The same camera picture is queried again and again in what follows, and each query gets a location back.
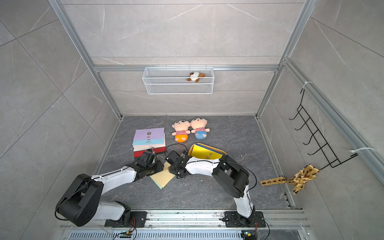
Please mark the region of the tan kraft envelope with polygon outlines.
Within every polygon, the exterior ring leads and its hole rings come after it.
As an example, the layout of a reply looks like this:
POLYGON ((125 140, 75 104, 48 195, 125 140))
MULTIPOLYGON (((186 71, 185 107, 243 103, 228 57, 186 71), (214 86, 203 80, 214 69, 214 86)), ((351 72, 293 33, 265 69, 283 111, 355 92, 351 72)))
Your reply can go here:
POLYGON ((160 179, 160 180, 173 179, 173 178, 175 177, 175 175, 174 175, 174 174, 171 174, 171 173, 169 172, 170 167, 171 167, 171 165, 170 165, 168 162, 165 162, 165 164, 164 164, 164 169, 163 169, 161 172, 152 175, 152 176, 151 176, 151 179, 152 179, 152 178, 154 178, 154 179, 160 179))

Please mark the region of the yellow envelope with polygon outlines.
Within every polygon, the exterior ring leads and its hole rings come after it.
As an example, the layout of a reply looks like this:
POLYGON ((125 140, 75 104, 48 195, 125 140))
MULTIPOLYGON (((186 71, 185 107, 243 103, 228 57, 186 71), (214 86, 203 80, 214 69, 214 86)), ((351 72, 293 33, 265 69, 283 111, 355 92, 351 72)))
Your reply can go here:
POLYGON ((220 153, 213 152, 209 149, 205 149, 200 146, 195 146, 194 151, 196 152, 197 159, 203 159, 203 160, 216 160, 220 159, 223 155, 220 153))

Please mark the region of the yellow plastic storage box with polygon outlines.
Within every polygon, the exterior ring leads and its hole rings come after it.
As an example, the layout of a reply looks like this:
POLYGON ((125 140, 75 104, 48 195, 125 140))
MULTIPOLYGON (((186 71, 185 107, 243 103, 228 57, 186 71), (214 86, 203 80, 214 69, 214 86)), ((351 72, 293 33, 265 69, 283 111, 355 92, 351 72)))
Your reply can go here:
POLYGON ((196 157, 196 152, 194 151, 196 144, 193 144, 188 152, 189 156, 196 157))

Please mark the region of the light green envelope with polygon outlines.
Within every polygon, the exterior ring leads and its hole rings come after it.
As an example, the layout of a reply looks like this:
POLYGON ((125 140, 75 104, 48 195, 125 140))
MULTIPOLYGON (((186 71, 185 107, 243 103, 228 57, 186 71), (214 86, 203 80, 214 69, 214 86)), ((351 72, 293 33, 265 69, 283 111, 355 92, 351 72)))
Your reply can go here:
POLYGON ((152 178, 152 180, 160 189, 163 189, 172 179, 160 180, 152 178))

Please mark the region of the navy blue envelope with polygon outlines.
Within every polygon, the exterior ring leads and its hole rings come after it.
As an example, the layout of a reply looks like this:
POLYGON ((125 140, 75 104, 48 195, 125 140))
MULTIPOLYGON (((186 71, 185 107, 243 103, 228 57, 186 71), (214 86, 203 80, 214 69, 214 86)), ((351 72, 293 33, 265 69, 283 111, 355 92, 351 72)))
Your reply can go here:
POLYGON ((211 150, 211 151, 213 151, 213 152, 220 153, 220 154, 222 154, 222 155, 227 155, 226 152, 224 152, 224 151, 222 151, 222 150, 220 150, 220 149, 217 149, 217 148, 214 148, 214 147, 205 145, 205 144, 196 143, 196 145, 197 145, 197 146, 200 146, 200 147, 203 147, 203 148, 205 148, 205 149, 209 149, 209 150, 211 150))

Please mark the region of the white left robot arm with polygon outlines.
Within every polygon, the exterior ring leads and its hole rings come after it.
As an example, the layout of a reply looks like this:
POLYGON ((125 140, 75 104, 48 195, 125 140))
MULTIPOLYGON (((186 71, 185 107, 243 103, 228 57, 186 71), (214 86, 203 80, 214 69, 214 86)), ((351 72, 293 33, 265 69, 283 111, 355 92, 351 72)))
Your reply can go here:
POLYGON ((120 169, 89 176, 78 175, 55 207, 55 217, 82 227, 90 221, 105 220, 114 227, 126 227, 133 222, 131 208, 120 202, 103 202, 103 194, 164 170, 153 150, 120 169))

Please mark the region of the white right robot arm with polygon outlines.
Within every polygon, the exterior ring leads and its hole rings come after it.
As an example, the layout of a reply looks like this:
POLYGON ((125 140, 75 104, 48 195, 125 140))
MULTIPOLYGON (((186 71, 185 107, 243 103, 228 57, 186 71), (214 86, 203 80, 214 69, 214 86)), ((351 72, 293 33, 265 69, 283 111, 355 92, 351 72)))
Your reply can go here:
POLYGON ((223 155, 219 159, 203 160, 171 151, 165 160, 171 165, 170 173, 177 178, 189 175, 213 177, 220 187, 234 198, 237 210, 225 212, 222 218, 228 228, 266 226, 263 214, 256 212, 251 201, 250 171, 228 155, 223 155))

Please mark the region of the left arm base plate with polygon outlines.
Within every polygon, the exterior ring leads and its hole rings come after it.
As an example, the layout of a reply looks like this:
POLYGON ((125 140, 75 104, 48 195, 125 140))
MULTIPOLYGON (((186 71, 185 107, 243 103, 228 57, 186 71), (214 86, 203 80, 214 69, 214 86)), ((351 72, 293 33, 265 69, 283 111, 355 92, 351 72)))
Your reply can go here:
POLYGON ((122 215, 122 217, 117 220, 106 220, 105 227, 111 228, 128 228, 128 227, 136 227, 143 228, 146 223, 148 212, 145 211, 133 211, 127 212, 122 215))

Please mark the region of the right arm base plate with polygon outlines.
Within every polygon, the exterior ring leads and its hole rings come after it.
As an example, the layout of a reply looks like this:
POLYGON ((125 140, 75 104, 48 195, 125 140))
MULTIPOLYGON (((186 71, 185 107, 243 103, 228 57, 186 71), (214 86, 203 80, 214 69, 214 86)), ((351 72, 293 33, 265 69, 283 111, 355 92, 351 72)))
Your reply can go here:
POLYGON ((221 221, 226 224, 227 228, 266 227, 264 214, 262 212, 252 212, 249 218, 245 218, 236 211, 226 211, 221 221))

